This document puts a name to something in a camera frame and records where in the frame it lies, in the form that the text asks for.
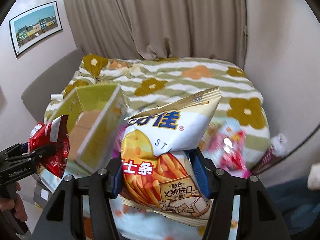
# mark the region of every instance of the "cardboard box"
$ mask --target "cardboard box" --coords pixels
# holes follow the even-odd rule
[[[69,116],[70,170],[85,176],[107,165],[107,149],[126,110],[117,84],[76,87],[67,95],[49,121],[63,114]]]
[[[33,195],[33,201],[37,203],[42,209],[44,209],[51,197],[52,193],[47,189],[47,187],[37,182],[35,193]]]

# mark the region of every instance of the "curtain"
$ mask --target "curtain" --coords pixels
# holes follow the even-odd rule
[[[78,47],[121,59],[206,57],[242,67],[245,0],[64,0]]]

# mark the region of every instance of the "painting of houses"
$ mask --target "painting of houses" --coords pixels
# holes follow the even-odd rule
[[[57,2],[30,9],[10,20],[16,56],[49,35],[62,30]]]

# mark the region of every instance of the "white wall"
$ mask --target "white wall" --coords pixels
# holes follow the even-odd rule
[[[247,0],[247,16],[244,70],[264,97],[271,135],[287,136],[290,151],[320,122],[320,24],[305,0]],[[271,185],[306,175],[320,161],[315,138],[261,180]]]
[[[19,59],[15,57],[9,32],[9,20],[33,7],[57,1],[63,31],[34,45]],[[76,49],[63,0],[17,0],[0,26],[0,150],[27,142],[36,120],[24,106],[22,92],[53,63]],[[21,182],[21,195],[33,198],[32,177]]]

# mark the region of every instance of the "cheese fries snack bag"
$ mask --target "cheese fries snack bag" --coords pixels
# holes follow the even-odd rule
[[[125,119],[124,204],[189,225],[206,225],[212,202],[199,192],[183,150],[197,148],[220,98],[219,87],[214,87]]]

